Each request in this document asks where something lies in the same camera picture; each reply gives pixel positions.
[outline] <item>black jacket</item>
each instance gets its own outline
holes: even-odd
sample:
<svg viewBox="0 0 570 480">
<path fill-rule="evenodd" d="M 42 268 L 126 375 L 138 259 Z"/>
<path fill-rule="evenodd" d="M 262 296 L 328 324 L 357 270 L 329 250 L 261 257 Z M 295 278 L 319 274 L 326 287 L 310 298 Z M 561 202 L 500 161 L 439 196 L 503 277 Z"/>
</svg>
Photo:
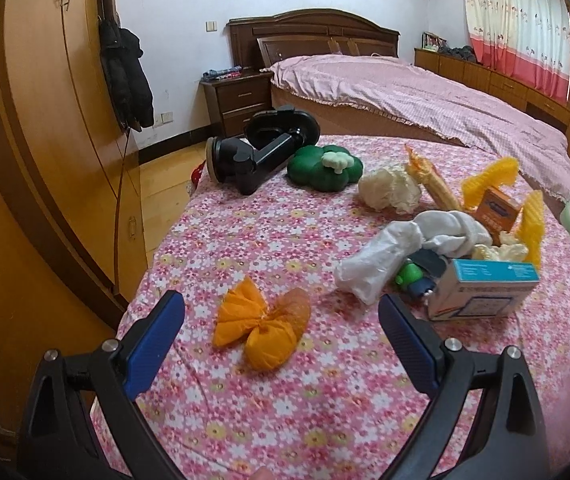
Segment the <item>black jacket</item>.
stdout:
<svg viewBox="0 0 570 480">
<path fill-rule="evenodd" d="M 120 126 L 137 131 L 153 126 L 152 91 L 140 66 L 140 40 L 113 20 L 103 20 L 99 30 L 100 60 Z"/>
</svg>

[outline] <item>blue box top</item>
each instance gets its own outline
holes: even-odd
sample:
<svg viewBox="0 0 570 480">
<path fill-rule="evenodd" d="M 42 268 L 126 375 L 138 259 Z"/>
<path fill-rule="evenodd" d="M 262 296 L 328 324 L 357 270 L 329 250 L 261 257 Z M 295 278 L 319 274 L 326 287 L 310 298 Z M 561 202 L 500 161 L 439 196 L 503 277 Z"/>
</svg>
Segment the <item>blue box top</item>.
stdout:
<svg viewBox="0 0 570 480">
<path fill-rule="evenodd" d="M 460 282 L 538 282 L 532 264 L 487 262 L 484 260 L 453 260 Z"/>
</svg>

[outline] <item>blue and white box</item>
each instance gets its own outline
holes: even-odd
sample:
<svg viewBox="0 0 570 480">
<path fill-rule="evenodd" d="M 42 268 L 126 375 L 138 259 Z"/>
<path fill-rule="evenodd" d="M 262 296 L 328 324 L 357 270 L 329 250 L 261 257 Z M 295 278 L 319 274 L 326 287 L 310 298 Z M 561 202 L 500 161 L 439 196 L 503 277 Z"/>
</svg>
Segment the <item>blue and white box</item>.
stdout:
<svg viewBox="0 0 570 480">
<path fill-rule="evenodd" d="M 428 303 L 434 321 L 509 316 L 539 285 L 532 264 L 452 260 Z"/>
</svg>

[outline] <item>blue gripper pad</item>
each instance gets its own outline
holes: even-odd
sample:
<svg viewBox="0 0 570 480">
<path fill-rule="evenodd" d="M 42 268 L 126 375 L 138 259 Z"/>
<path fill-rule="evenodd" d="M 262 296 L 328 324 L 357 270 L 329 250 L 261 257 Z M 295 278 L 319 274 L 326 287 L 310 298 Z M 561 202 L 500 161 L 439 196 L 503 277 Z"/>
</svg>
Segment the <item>blue gripper pad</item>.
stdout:
<svg viewBox="0 0 570 480">
<path fill-rule="evenodd" d="M 123 388 L 127 398 L 132 401 L 152 386 L 167 352 L 183 326 L 183 295 L 174 291 L 166 292 L 147 320 L 149 324 L 126 361 L 127 376 Z"/>
<path fill-rule="evenodd" d="M 436 396 L 445 369 L 441 338 L 427 321 L 416 319 L 398 296 L 383 296 L 379 321 L 414 387 Z"/>
</svg>

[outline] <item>black baseboard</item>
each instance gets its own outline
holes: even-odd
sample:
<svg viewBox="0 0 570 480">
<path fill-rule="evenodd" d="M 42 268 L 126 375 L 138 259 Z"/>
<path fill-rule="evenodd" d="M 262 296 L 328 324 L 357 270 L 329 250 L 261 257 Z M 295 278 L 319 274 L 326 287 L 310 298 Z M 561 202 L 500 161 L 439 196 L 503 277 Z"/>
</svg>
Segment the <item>black baseboard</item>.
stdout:
<svg viewBox="0 0 570 480">
<path fill-rule="evenodd" d="M 192 144 L 198 144 L 207 140 L 209 137 L 216 136 L 216 128 L 213 124 L 208 124 L 196 130 L 190 130 L 169 139 L 161 140 L 151 146 L 146 146 L 138 150 L 138 163 L 142 166 L 146 162 L 155 160 L 169 153 L 177 152 L 183 148 L 187 148 Z"/>
</svg>

